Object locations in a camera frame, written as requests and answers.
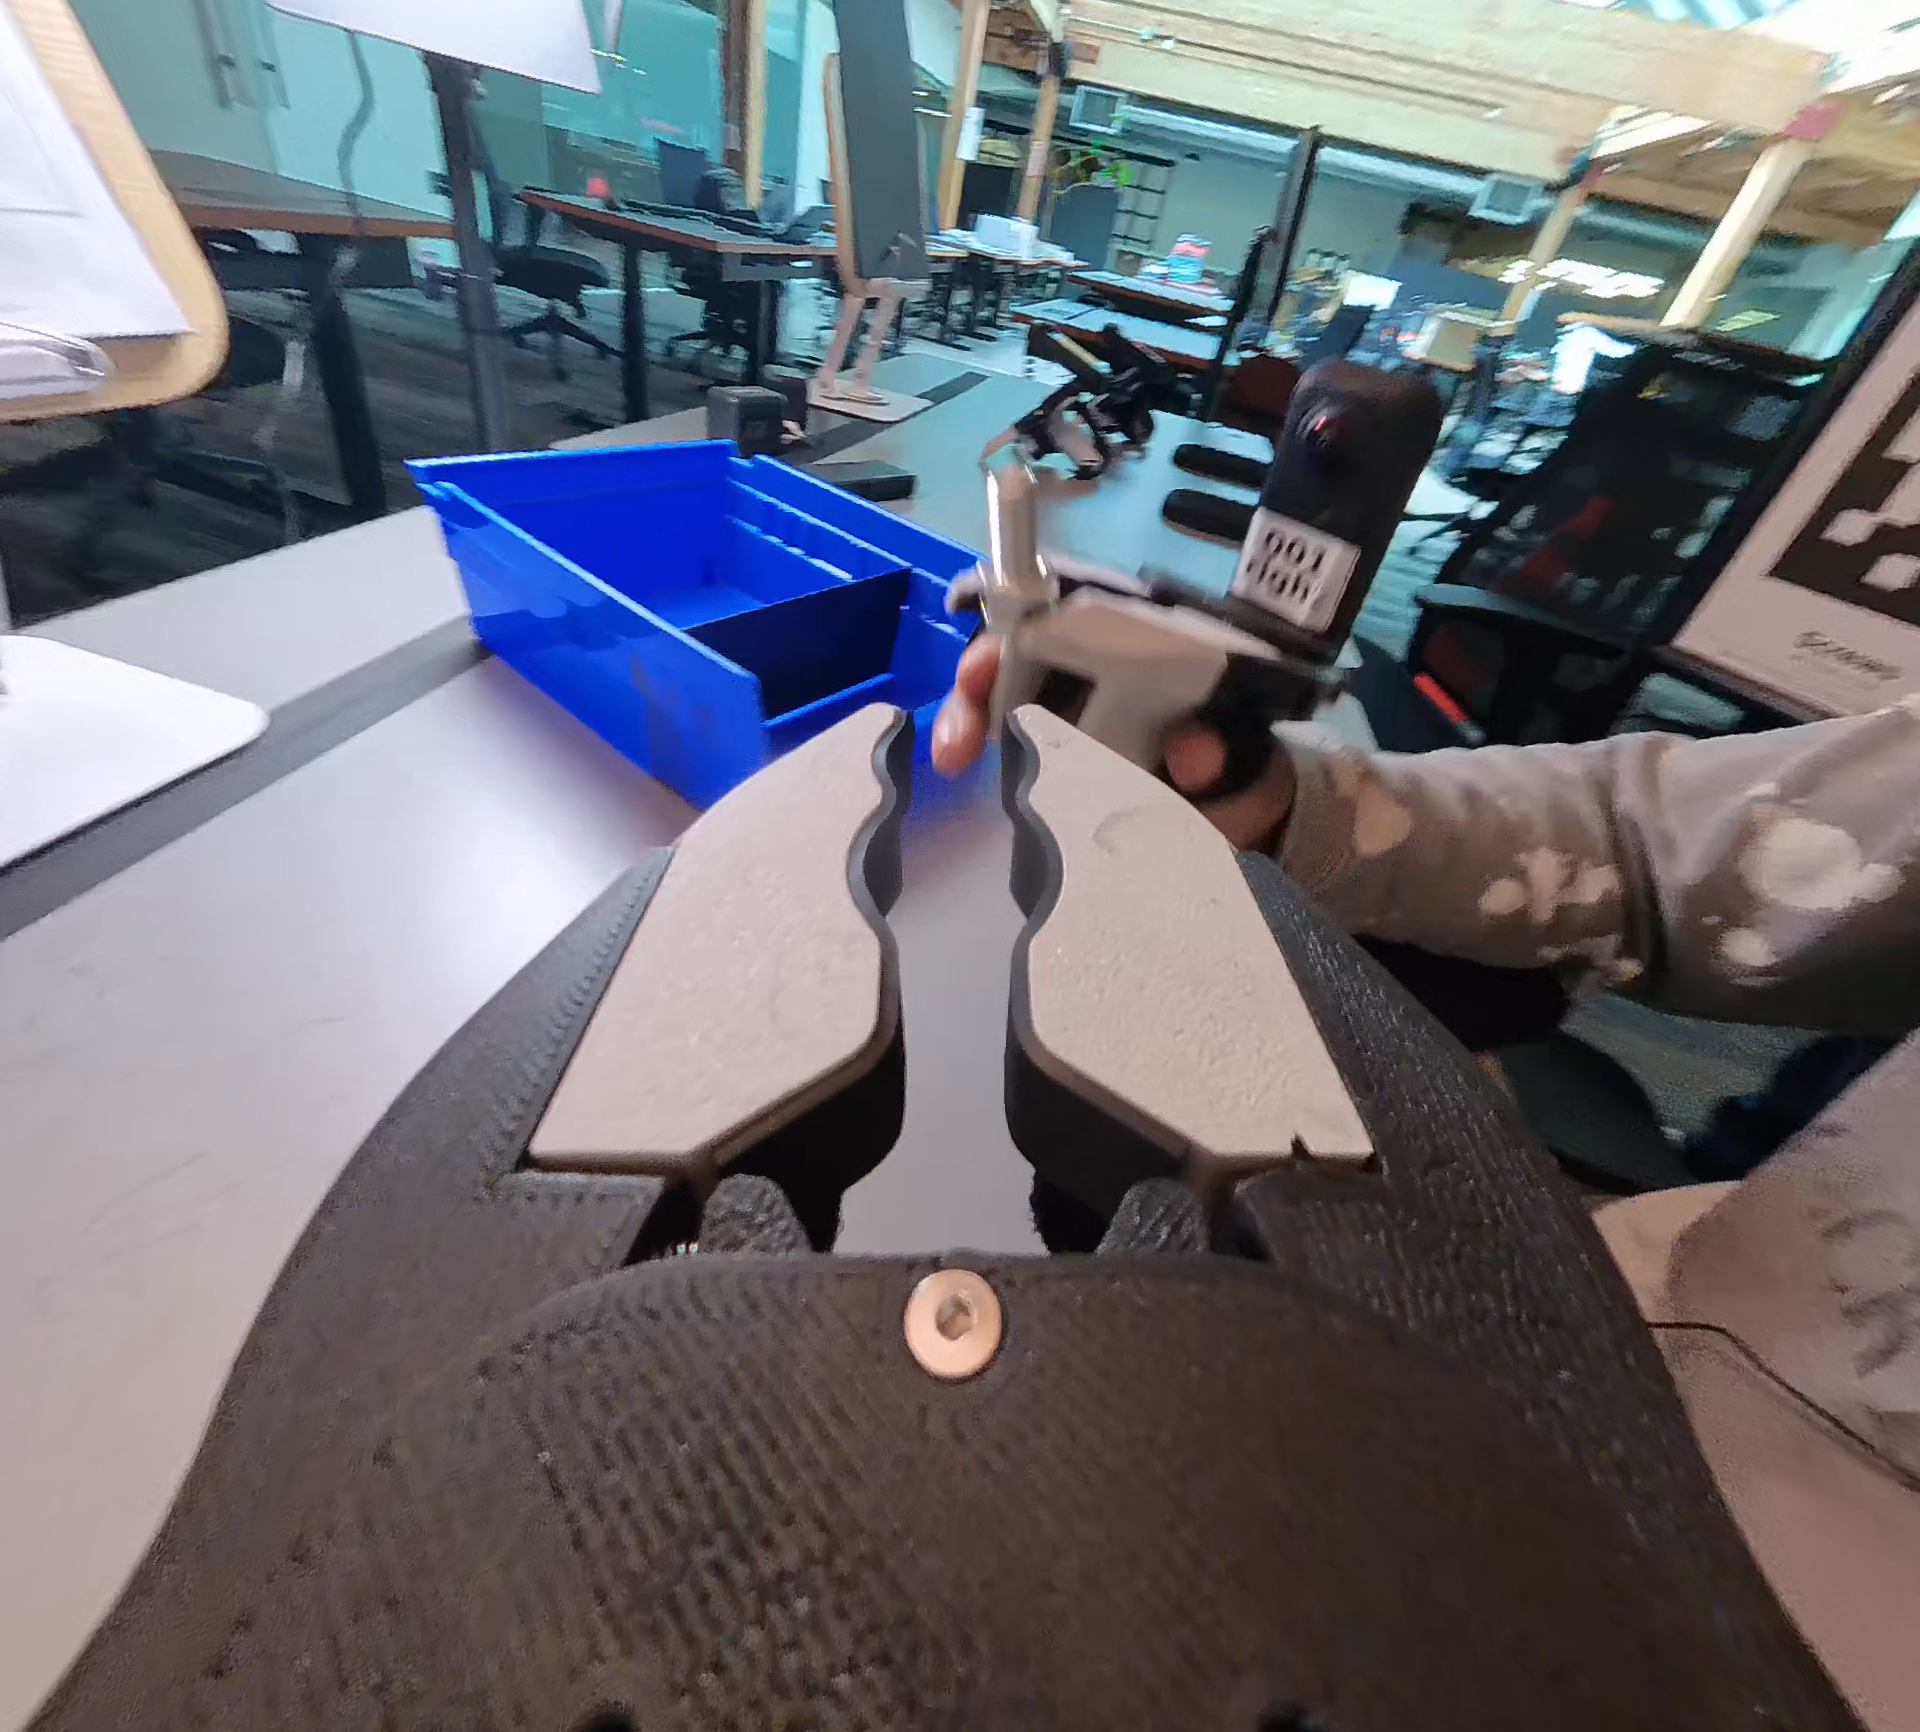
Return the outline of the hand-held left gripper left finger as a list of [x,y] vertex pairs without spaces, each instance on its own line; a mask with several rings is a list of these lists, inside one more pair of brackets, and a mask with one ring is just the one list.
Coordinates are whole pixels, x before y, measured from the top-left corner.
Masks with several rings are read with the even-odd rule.
[[530,1166],[714,1182],[900,1051],[912,718],[867,704],[673,847],[530,1135]]

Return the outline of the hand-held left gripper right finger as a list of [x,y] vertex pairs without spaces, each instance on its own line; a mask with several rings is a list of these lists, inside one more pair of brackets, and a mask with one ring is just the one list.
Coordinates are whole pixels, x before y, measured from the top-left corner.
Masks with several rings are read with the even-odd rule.
[[1005,1123],[1046,1182],[1240,1182],[1377,1157],[1223,834],[1040,706],[1004,741],[1024,927]]

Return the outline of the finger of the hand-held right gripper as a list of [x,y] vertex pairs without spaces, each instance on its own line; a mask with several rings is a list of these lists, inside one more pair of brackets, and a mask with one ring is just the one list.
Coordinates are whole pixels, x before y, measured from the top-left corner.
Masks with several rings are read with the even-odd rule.
[[1004,625],[993,709],[1184,713],[1255,641],[1191,607],[1082,586]]
[[1053,570],[995,570],[993,564],[976,564],[951,578],[947,614],[976,614],[981,629],[1005,637],[1020,625],[1053,608]]

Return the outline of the silver hex bolt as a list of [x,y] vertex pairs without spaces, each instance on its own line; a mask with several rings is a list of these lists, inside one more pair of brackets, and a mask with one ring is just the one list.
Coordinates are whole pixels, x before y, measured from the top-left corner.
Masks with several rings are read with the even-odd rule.
[[1020,460],[986,467],[986,517],[981,597],[1046,600],[1040,472]]

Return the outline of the person's right forearm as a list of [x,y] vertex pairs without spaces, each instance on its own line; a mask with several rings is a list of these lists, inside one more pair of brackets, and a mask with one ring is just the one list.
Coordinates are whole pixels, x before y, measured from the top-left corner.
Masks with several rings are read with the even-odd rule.
[[1915,1028],[1915,697],[1714,740],[1274,740],[1292,808],[1273,854],[1350,938],[1698,1021]]

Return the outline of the person's right hand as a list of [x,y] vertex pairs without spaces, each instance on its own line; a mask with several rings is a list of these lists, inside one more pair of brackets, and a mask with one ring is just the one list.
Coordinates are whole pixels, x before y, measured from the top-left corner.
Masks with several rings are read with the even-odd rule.
[[[930,764],[943,776],[968,771],[988,741],[1001,654],[995,637],[976,637],[955,665],[930,728]],[[1236,850],[1273,854],[1282,842],[1295,798],[1295,771],[1274,735],[1257,775],[1236,792],[1227,792],[1230,745],[1207,723],[1188,721],[1169,728],[1161,759],[1164,784],[1180,792]]]

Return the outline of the black panel stand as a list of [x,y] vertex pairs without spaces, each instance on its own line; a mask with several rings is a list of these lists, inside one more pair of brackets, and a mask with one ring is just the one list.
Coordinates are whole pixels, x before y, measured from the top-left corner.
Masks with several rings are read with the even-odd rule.
[[1233,306],[1211,367],[1217,374],[1230,374],[1248,352],[1261,352],[1273,334],[1282,292],[1290,284],[1320,146],[1320,126],[1300,127],[1292,140],[1273,219],[1250,237],[1248,258],[1240,262]]

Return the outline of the small black device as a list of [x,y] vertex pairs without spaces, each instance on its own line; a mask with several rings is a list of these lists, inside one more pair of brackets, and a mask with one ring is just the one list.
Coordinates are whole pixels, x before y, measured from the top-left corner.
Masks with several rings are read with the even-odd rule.
[[739,455],[797,455],[809,447],[809,375],[767,369],[758,382],[709,382],[706,439]]

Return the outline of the blue plastic bin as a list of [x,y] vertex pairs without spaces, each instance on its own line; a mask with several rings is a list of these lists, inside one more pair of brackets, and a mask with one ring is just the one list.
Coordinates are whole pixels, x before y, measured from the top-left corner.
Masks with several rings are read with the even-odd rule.
[[406,464],[477,641],[686,804],[845,713],[932,709],[976,550],[731,441]]

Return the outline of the background desk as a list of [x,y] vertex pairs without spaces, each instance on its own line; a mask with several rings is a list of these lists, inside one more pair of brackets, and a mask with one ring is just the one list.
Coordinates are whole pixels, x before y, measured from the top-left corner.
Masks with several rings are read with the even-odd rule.
[[549,211],[572,231],[608,241],[620,255],[620,362],[628,423],[650,419],[646,284],[643,258],[692,262],[717,289],[752,296],[745,328],[745,369],[757,382],[779,360],[779,289],[818,275],[831,258],[830,241],[783,241],[763,227],[724,223],[692,208],[620,208],[542,189],[515,189],[515,201]]

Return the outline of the framed marker sign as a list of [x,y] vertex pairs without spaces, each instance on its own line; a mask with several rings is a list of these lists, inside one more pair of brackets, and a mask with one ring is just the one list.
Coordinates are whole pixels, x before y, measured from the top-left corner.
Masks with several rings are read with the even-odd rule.
[[1915,697],[1915,296],[1765,492],[1667,651],[1702,686],[1792,718]]

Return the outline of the wooden stand black board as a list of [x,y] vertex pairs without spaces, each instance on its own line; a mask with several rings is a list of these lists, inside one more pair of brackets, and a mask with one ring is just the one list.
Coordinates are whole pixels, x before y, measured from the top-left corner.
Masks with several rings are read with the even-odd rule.
[[830,347],[809,403],[864,425],[926,409],[875,382],[882,347],[910,296],[930,284],[916,67],[901,0],[830,0],[836,53],[822,67],[830,132],[830,219],[839,278]]

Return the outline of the white stand base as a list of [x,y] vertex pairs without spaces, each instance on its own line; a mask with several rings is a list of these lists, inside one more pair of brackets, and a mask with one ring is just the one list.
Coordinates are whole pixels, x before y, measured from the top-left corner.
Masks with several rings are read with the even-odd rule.
[[4,866],[228,759],[267,709],[67,641],[4,634]]

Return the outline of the wooden instruction board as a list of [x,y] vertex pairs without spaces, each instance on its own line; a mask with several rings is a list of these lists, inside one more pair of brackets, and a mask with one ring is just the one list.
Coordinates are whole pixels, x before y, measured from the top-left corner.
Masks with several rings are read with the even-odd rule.
[[67,0],[4,0],[4,423],[152,409],[227,362],[227,299]]

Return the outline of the printed instruction sheet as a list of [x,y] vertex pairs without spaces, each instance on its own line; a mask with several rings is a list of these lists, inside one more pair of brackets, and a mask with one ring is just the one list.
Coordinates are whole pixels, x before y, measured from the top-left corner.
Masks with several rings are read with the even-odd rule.
[[4,14],[4,323],[85,340],[170,338],[186,328],[9,14]]

